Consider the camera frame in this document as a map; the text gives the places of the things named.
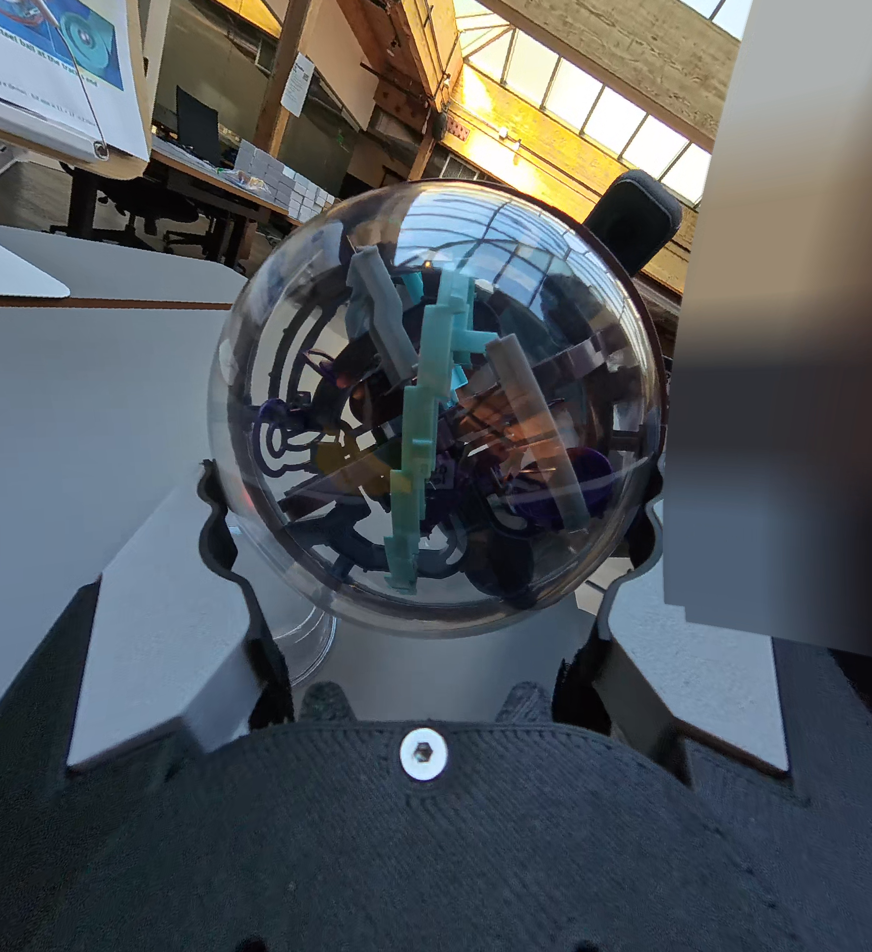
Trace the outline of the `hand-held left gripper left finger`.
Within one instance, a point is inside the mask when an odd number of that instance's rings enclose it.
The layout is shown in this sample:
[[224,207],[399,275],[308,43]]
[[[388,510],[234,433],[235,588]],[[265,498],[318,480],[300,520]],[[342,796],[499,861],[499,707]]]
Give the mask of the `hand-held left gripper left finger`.
[[217,467],[202,461],[104,570],[69,768],[176,735],[210,752],[295,720],[286,660],[233,569],[227,515]]

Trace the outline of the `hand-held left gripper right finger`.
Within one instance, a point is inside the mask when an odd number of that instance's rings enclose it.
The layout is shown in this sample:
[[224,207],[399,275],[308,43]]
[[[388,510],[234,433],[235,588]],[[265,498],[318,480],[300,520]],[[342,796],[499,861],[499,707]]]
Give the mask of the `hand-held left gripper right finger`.
[[636,539],[653,547],[601,591],[588,641],[562,663],[555,721],[609,733],[671,765],[694,741],[782,778],[789,755],[770,639],[686,620],[664,597],[663,498],[645,502]]

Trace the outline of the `clear plastic ball stand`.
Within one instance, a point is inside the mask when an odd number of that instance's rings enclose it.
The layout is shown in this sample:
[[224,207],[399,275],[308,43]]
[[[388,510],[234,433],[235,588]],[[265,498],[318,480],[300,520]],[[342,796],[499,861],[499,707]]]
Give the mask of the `clear plastic ball stand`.
[[250,583],[295,690],[312,680],[334,641],[337,622],[291,588],[271,566],[232,514],[228,530],[237,546],[234,571]]

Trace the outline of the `clear plastic maze ball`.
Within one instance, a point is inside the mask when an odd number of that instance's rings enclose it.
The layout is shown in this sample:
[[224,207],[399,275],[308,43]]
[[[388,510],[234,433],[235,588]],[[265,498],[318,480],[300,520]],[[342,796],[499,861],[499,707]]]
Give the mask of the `clear plastic maze ball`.
[[367,191],[290,234],[218,344],[228,507],[287,584],[415,638],[502,628],[634,537],[668,414],[634,277],[500,184]]

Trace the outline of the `stack of white boxes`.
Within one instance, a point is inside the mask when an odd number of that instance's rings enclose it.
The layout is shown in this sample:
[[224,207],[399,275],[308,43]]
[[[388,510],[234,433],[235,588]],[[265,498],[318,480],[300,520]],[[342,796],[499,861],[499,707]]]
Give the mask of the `stack of white boxes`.
[[309,222],[333,207],[337,198],[297,173],[267,151],[241,140],[234,170],[242,184],[260,191],[267,200],[299,223]]

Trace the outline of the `black office chair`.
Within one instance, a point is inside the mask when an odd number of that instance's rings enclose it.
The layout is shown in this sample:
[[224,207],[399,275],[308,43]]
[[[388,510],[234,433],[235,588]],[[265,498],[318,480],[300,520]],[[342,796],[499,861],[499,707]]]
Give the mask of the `black office chair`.
[[[62,233],[76,239],[148,250],[150,245],[135,231],[137,220],[142,221],[146,235],[156,237],[159,220],[190,224],[200,218],[201,213],[194,203],[144,176],[118,180],[64,163],[61,167],[72,180],[68,220],[65,225],[50,226],[50,234]],[[122,229],[99,229],[94,225],[100,200],[113,203],[117,211],[126,216]]]

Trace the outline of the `wooden work table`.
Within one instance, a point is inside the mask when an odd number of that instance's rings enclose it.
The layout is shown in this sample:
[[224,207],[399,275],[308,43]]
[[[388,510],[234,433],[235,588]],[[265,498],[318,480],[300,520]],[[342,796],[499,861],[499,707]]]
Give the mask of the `wooden work table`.
[[164,183],[168,190],[199,206],[210,208],[228,223],[212,227],[210,251],[220,264],[236,268],[240,248],[251,225],[258,226],[280,221],[284,233],[301,226],[288,209],[230,181],[211,165],[198,160],[185,149],[162,138],[153,139],[146,171],[164,169]]

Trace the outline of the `black computer monitor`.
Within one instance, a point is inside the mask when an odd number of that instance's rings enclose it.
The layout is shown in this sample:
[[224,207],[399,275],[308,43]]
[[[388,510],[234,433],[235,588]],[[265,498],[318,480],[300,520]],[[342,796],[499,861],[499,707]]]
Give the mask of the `black computer monitor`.
[[218,113],[177,86],[176,116],[180,147],[217,168],[222,159]]

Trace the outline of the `wooden instruction board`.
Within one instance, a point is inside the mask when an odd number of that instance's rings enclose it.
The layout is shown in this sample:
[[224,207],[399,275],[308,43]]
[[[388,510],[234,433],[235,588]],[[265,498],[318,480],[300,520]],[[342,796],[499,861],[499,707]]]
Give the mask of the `wooden instruction board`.
[[141,175],[151,107],[139,2],[0,2],[0,141],[115,180]]

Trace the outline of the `white wall notice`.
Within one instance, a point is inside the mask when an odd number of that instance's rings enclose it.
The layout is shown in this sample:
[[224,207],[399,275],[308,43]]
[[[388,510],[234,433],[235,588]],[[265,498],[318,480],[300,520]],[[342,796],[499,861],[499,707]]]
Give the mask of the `white wall notice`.
[[296,55],[281,97],[281,106],[287,113],[299,117],[308,96],[315,64],[303,53]]

